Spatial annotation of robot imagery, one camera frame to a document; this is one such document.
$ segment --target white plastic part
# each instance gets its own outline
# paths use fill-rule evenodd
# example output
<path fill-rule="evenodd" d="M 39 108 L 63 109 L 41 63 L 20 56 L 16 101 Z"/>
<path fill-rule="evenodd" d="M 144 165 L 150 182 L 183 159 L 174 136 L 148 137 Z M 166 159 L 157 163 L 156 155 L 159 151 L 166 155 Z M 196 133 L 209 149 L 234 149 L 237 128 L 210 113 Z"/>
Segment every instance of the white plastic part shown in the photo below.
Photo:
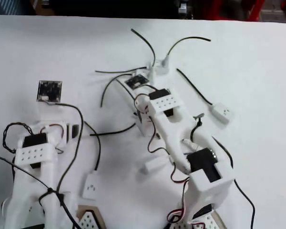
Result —
<path fill-rule="evenodd" d="M 218 161 L 214 166 L 221 177 L 214 182 L 209 181 L 202 169 L 190 174 L 188 190 L 184 196 L 184 220 L 191 221 L 193 215 L 206 205 L 212 204 L 213 209 L 217 209 L 228 195 L 235 179 L 233 169 L 227 161 Z"/>
<path fill-rule="evenodd" d="M 188 146 L 194 152 L 203 149 L 201 146 L 192 142 L 190 139 L 182 139 L 182 143 Z"/>
<path fill-rule="evenodd" d="M 79 225 L 82 229 L 99 229 L 96 224 L 96 220 L 90 211 L 85 212 Z"/>
<path fill-rule="evenodd" d="M 149 80 L 151 85 L 154 85 L 155 77 L 156 77 L 156 72 L 155 72 L 154 67 L 152 67 L 151 70 L 148 73 L 148 80 Z"/>
<path fill-rule="evenodd" d="M 181 3 L 178 8 L 178 13 L 186 14 L 186 3 Z"/>
<path fill-rule="evenodd" d="M 176 167 L 183 173 L 191 172 L 190 164 L 181 150 L 183 136 L 189 135 L 196 121 L 190 116 L 182 100 L 174 90 L 171 94 L 148 103 L 149 115 L 153 119 L 157 130 L 165 141 L 166 149 L 176 163 Z M 173 109 L 174 115 L 167 117 L 164 111 Z"/>
<path fill-rule="evenodd" d="M 59 124 L 60 126 L 50 126 L 51 124 Z M 43 133 L 47 133 L 47 140 L 49 143 L 54 145 L 57 148 L 63 148 L 67 144 L 67 124 L 64 121 L 40 121 L 35 125 L 30 125 L 34 133 L 39 133 L 41 129 Z M 21 139 L 18 142 L 18 148 L 22 147 L 23 139 Z"/>
<path fill-rule="evenodd" d="M 167 165 L 169 162 L 169 158 L 167 155 L 156 157 L 150 161 L 147 161 L 144 164 L 144 172 L 145 173 L 152 173 L 157 169 L 162 168 L 163 166 Z"/>
<path fill-rule="evenodd" d="M 156 60 L 153 66 L 157 75 L 166 75 L 169 73 L 169 56 L 163 60 Z"/>
<path fill-rule="evenodd" d="M 45 143 L 16 150 L 15 164 L 36 176 L 48 187 L 57 185 L 57 152 L 55 146 Z M 40 172 L 36 173 L 30 164 L 41 163 Z M 7 207 L 4 229 L 21 229 L 25 227 L 30 207 L 38 198 L 47 192 L 47 188 L 26 173 L 15 168 L 13 193 Z M 75 217 L 75 199 L 65 198 L 65 204 Z M 57 196 L 52 193 L 41 200 L 45 211 L 45 228 L 62 229 L 69 225 L 64 210 L 60 207 Z"/>
<path fill-rule="evenodd" d="M 53 145 L 49 143 L 18 148 L 16 150 L 15 164 L 25 166 L 38 162 L 57 161 L 56 151 L 53 151 Z"/>
<path fill-rule="evenodd" d="M 96 171 L 88 174 L 83 187 L 82 197 L 85 199 L 96 200 L 98 196 L 97 193 L 99 191 L 99 184 L 100 178 Z"/>
<path fill-rule="evenodd" d="M 170 226 L 170 229 L 203 229 L 202 225 L 193 225 L 190 222 L 202 222 L 205 223 L 205 229 L 226 229 L 223 225 L 222 227 L 216 222 L 211 214 L 206 214 L 204 216 L 198 217 L 195 220 L 186 221 L 185 219 L 179 223 L 174 223 Z"/>
<path fill-rule="evenodd" d="M 221 103 L 213 105 L 211 112 L 219 121 L 224 124 L 229 123 L 229 121 L 234 116 L 233 112 Z"/>

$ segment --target black wire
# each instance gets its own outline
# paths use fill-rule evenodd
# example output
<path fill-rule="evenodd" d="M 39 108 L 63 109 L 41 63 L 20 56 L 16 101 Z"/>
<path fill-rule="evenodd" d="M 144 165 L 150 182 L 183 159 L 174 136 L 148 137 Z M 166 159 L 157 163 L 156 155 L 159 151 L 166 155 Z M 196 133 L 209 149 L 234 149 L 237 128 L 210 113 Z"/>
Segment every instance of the black wire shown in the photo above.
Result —
<path fill-rule="evenodd" d="M 35 177 L 34 175 L 32 175 L 31 173 L 25 171 L 24 169 L 22 169 L 21 167 L 17 166 L 16 164 L 8 161 L 7 159 L 3 158 L 3 157 L 0 157 L 0 160 L 2 161 L 5 161 L 6 163 L 10 164 L 12 167 L 15 167 L 19 170 L 21 170 L 22 172 L 26 173 L 27 175 L 29 175 L 30 177 L 34 178 L 35 180 L 39 181 L 41 184 L 43 184 L 47 189 L 48 189 L 48 192 L 49 190 L 52 190 L 52 192 L 55 192 L 58 200 L 60 201 L 60 204 L 61 206 L 63 207 L 63 209 L 65 210 L 67 216 L 69 217 L 69 219 L 71 220 L 71 222 L 73 223 L 73 225 L 77 228 L 77 229 L 82 229 L 78 224 L 77 222 L 75 221 L 75 219 L 72 217 L 71 213 L 69 212 L 67 206 L 65 205 L 65 203 L 63 202 L 63 199 L 59 197 L 59 193 L 58 191 L 54 191 L 52 188 L 48 187 L 44 182 L 42 182 L 41 180 L 39 180 L 37 177 Z"/>
<path fill-rule="evenodd" d="M 196 126 L 195 126 L 195 127 L 192 129 L 192 131 L 191 131 L 190 139 L 191 139 L 192 142 L 194 142 L 194 141 L 193 141 L 193 135 L 194 135 L 195 130 L 196 130 L 198 127 L 200 127 L 201 125 L 202 125 L 201 118 L 198 118 L 198 122 L 197 122 Z"/>
<path fill-rule="evenodd" d="M 146 69 L 146 67 L 134 68 L 134 69 L 130 69 L 127 71 L 118 71 L 118 72 L 106 72 L 106 71 L 97 71 L 97 70 L 95 72 L 96 73 L 128 73 L 128 72 L 132 72 L 132 71 L 139 70 L 139 69 Z"/>
<path fill-rule="evenodd" d="M 131 32 L 133 32 L 135 35 L 137 35 L 138 37 L 140 37 L 140 38 L 141 38 L 143 41 L 145 41 L 145 43 L 151 48 L 152 53 L 153 53 L 153 64 L 152 64 L 152 66 L 154 66 L 154 63 L 155 63 L 155 61 L 156 61 L 156 54 L 154 53 L 154 50 L 153 50 L 151 44 L 150 44 L 141 34 L 139 34 L 136 30 L 131 29 Z"/>
<path fill-rule="evenodd" d="M 180 71 L 177 68 L 177 71 L 186 79 L 186 81 L 195 89 L 195 91 L 203 98 L 204 101 L 206 101 L 208 104 L 213 105 L 213 103 L 211 103 L 210 101 L 208 101 L 201 93 L 200 91 L 197 89 L 197 87 L 195 87 L 195 85 L 186 77 L 186 75 Z"/>
<path fill-rule="evenodd" d="M 230 159 L 230 164 L 231 167 L 233 168 L 233 159 L 231 154 L 229 153 L 229 151 L 219 142 L 217 141 L 213 136 L 212 138 L 216 141 L 216 143 L 225 151 L 225 153 L 228 155 L 229 159 Z M 253 204 L 253 202 L 249 199 L 249 197 L 243 192 L 243 190 L 239 187 L 236 179 L 234 180 L 234 183 L 236 185 L 236 187 L 238 188 L 238 190 L 240 191 L 240 193 L 247 199 L 247 201 L 251 204 L 252 206 L 252 217 L 251 217 L 251 229 L 253 229 L 253 223 L 254 223 L 254 216 L 255 216 L 255 206 Z"/>
<path fill-rule="evenodd" d="M 167 151 L 167 149 L 164 148 L 164 147 L 159 147 L 159 148 L 156 148 L 155 150 L 150 150 L 150 149 L 149 149 L 152 140 L 153 140 L 154 137 L 156 136 L 156 126 L 155 126 L 155 124 L 154 124 L 152 118 L 151 118 L 150 116 L 149 116 L 149 118 L 150 118 L 150 120 L 151 120 L 151 122 L 152 122 L 152 124 L 153 124 L 153 135 L 152 135 L 151 139 L 150 139 L 149 142 L 148 142 L 147 151 L 152 154 L 152 153 L 154 153 L 154 152 L 156 152 L 156 151 L 158 151 L 158 150 L 160 150 L 160 149 L 163 149 L 163 150 L 165 150 L 165 151 L 167 152 L 167 154 L 169 155 L 170 153 L 169 153 L 169 152 Z"/>
<path fill-rule="evenodd" d="M 131 92 L 124 86 L 124 84 L 122 84 L 119 80 L 116 80 L 126 91 L 127 93 L 131 96 L 131 98 L 134 100 L 134 96 L 133 94 L 131 94 Z"/>
<path fill-rule="evenodd" d="M 40 183 L 42 183 L 46 188 L 49 188 L 45 183 L 43 183 L 41 180 L 39 180 L 37 177 L 35 177 L 35 176 L 32 175 L 31 173 L 25 171 L 23 168 L 21 168 L 21 167 L 15 165 L 14 163 L 8 161 L 7 159 L 5 159 L 5 158 L 3 158 L 3 157 L 0 157 L 0 160 L 5 161 L 6 163 L 9 163 L 11 166 L 13 166 L 13 167 L 15 167 L 15 168 L 21 170 L 22 172 L 28 174 L 30 177 L 32 177 L 32 178 L 36 179 L 37 181 L 39 181 Z"/>
<path fill-rule="evenodd" d="M 172 51 L 172 49 L 181 41 L 184 41 L 184 40 L 187 40 L 187 39 L 200 39 L 200 40 L 204 40 L 204 41 L 207 41 L 207 42 L 210 42 L 211 40 L 210 39 L 207 39 L 207 38 L 204 38 L 204 37 L 185 37 L 185 38 L 182 38 L 180 39 L 179 41 L 177 41 L 171 48 L 170 50 L 168 51 L 167 55 L 169 55 Z"/>
<path fill-rule="evenodd" d="M 109 86 L 113 81 L 115 81 L 117 78 L 119 78 L 119 77 L 121 77 L 121 76 L 124 76 L 124 75 L 131 75 L 131 74 L 121 74 L 121 75 L 118 75 L 118 76 L 112 78 L 112 79 L 109 81 L 109 83 L 107 83 L 107 85 L 106 85 L 106 87 L 105 87 L 105 89 L 104 89 L 104 91 L 103 91 L 103 93 L 102 93 L 101 107 L 103 107 L 104 96 L 105 96 L 105 92 L 106 92 L 108 86 Z"/>
<path fill-rule="evenodd" d="M 142 85 L 142 86 L 140 86 L 140 87 L 150 87 L 150 88 L 154 89 L 155 91 L 158 91 L 157 88 L 155 88 L 154 86 L 149 85 L 149 84 L 144 84 L 144 85 Z"/>
<path fill-rule="evenodd" d="M 3 139 L 2 139 L 2 146 L 3 148 L 7 149 L 8 151 L 10 151 L 12 154 L 15 154 L 16 153 L 16 149 L 10 149 L 7 144 L 6 144 L 6 137 L 7 137 L 7 134 L 8 134 L 8 130 L 9 128 L 12 126 L 12 125 L 21 125 L 23 126 L 28 132 L 30 135 L 34 135 L 32 129 L 26 125 L 25 123 L 20 123 L 20 122 L 16 122 L 16 123 L 10 123 L 6 126 L 5 130 L 3 131 Z"/>
<path fill-rule="evenodd" d="M 86 121 L 84 121 L 84 123 L 96 134 L 95 136 L 99 142 L 99 154 L 97 156 L 96 164 L 94 167 L 94 170 L 96 171 L 99 167 L 99 163 L 100 163 L 100 159 L 101 159 L 101 140 L 100 140 L 99 135 L 96 133 L 96 131 Z"/>
<path fill-rule="evenodd" d="M 119 131 L 113 131 L 113 132 L 105 132 L 105 133 L 100 133 L 100 134 L 90 134 L 90 136 L 104 136 L 104 135 L 115 135 L 115 134 L 120 134 L 123 132 L 126 132 L 127 130 L 133 128 L 135 126 L 135 123 L 132 124 L 130 127 L 123 129 L 123 130 L 119 130 Z"/>
<path fill-rule="evenodd" d="M 81 142 L 81 138 L 82 138 L 82 130 L 83 130 L 83 126 L 84 126 L 84 118 L 83 118 L 83 116 L 82 116 L 82 113 L 81 113 L 80 109 L 79 109 L 78 107 L 74 106 L 74 105 L 71 105 L 71 104 L 63 104 L 63 103 L 49 103 L 49 102 L 47 102 L 47 101 L 43 101 L 43 102 L 45 102 L 45 103 L 48 104 L 48 105 L 67 106 L 67 107 L 74 108 L 74 109 L 76 109 L 76 110 L 78 111 L 78 113 L 79 113 L 79 115 L 80 115 L 80 117 L 81 117 L 81 130 L 80 130 L 80 135 L 79 135 L 79 137 L 78 137 L 78 141 L 77 141 L 77 145 L 76 145 L 74 157 L 73 157 L 72 161 L 70 162 L 69 166 L 67 167 L 67 169 L 66 169 L 66 170 L 64 171 L 64 173 L 62 174 L 62 176 L 61 176 L 61 178 L 60 178 L 60 180 L 59 180 L 59 182 L 58 182 L 58 185 L 57 185 L 56 190 L 57 190 L 57 192 L 59 192 L 59 190 L 60 190 L 60 188 L 61 188 L 61 183 L 62 183 L 64 177 L 67 175 L 68 171 L 70 170 L 71 166 L 73 165 L 73 163 L 74 163 L 74 161 L 75 161 L 75 159 L 76 159 L 76 157 L 77 157 L 78 149 L 79 149 L 79 147 L 80 147 L 80 142 Z"/>
<path fill-rule="evenodd" d="M 64 153 L 64 151 L 63 151 L 63 150 L 61 150 L 61 149 L 59 149 L 59 148 L 55 148 L 55 149 L 59 151 L 59 153 L 58 153 L 58 154 L 63 154 L 63 153 Z"/>

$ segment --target red wire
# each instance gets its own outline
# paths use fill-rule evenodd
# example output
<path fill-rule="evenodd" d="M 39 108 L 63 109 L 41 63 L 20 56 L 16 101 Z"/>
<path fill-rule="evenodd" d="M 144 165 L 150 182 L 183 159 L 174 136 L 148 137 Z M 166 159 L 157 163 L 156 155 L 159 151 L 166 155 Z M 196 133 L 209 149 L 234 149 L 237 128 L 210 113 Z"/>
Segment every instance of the red wire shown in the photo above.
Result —
<path fill-rule="evenodd" d="M 184 180 L 174 180 L 174 179 L 173 179 L 173 175 L 174 175 L 174 173 L 175 173 L 175 171 L 176 171 L 176 164 L 175 164 L 175 162 L 173 163 L 173 165 L 174 165 L 174 169 L 173 169 L 172 174 L 171 174 L 171 180 L 172 180 L 174 183 L 176 183 L 176 184 L 182 184 L 182 183 L 184 183 L 189 177 L 187 177 L 187 178 L 184 179 Z"/>
<path fill-rule="evenodd" d="M 185 182 L 183 184 L 183 190 L 182 190 L 182 207 L 181 208 L 178 208 L 178 209 L 175 209 L 175 210 L 172 210 L 170 211 L 170 213 L 167 214 L 166 216 L 166 220 L 169 222 L 169 223 L 178 223 L 182 220 L 182 218 L 184 217 L 184 214 L 185 214 L 185 206 L 184 206 L 184 191 L 185 191 L 185 186 L 186 186 L 186 183 L 189 181 L 189 178 L 185 179 Z M 180 216 L 177 216 L 177 215 L 174 215 L 175 217 L 177 217 L 177 220 L 171 220 L 169 219 L 169 216 L 173 213 L 177 213 L 177 212 L 180 212 L 181 215 Z"/>

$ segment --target small white block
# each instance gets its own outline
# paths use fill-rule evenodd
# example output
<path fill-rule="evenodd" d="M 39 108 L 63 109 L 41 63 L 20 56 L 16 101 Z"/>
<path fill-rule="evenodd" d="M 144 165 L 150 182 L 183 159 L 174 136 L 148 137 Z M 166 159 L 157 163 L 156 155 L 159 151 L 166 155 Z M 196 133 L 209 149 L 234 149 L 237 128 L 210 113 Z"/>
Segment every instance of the small white block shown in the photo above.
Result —
<path fill-rule="evenodd" d="M 99 175 L 94 171 L 88 174 L 86 182 L 83 188 L 82 197 L 85 199 L 97 199 L 97 194 L 99 192 Z"/>
<path fill-rule="evenodd" d="M 224 124 L 227 124 L 234 116 L 233 112 L 221 103 L 213 105 L 211 112 L 219 121 Z"/>
<path fill-rule="evenodd" d="M 168 156 L 166 155 L 156 157 L 144 164 L 144 171 L 146 173 L 151 173 L 155 171 L 156 169 L 161 168 L 164 165 L 168 164 L 168 162 L 169 162 L 169 159 L 168 159 Z"/>

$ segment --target white surface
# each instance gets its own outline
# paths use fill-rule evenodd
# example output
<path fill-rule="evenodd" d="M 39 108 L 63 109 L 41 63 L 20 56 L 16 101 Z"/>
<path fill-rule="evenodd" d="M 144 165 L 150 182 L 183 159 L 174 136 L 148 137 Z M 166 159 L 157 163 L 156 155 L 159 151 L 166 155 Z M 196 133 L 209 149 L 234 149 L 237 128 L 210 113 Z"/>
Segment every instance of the white surface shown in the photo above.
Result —
<path fill-rule="evenodd" d="M 150 41 L 159 59 L 182 37 L 212 39 L 178 44 L 170 62 L 212 103 L 224 101 L 231 107 L 234 120 L 224 127 L 182 77 L 176 74 L 172 83 L 193 115 L 206 113 L 203 125 L 233 155 L 238 183 L 256 206 L 255 228 L 286 228 L 286 24 L 0 16 L 0 155 L 12 159 L 2 148 L 8 123 L 38 119 L 40 79 L 63 80 L 61 101 L 78 105 L 96 131 L 130 126 L 131 109 L 113 85 L 99 109 L 101 92 L 113 75 L 94 73 L 139 67 L 151 60 L 150 50 L 130 28 Z M 9 132 L 11 147 L 21 131 L 15 127 Z M 142 162 L 154 157 L 147 153 L 148 140 L 137 128 L 101 138 L 103 198 L 97 202 L 107 228 L 161 228 L 180 201 L 182 187 L 169 179 L 171 165 L 153 176 L 140 172 Z M 61 172 L 75 143 L 68 143 L 59 155 Z M 84 137 L 62 189 L 80 193 L 97 151 L 96 139 Z M 11 168 L 0 162 L 0 204 L 11 189 Z M 252 209 L 235 187 L 218 213 L 229 229 L 249 228 Z"/>

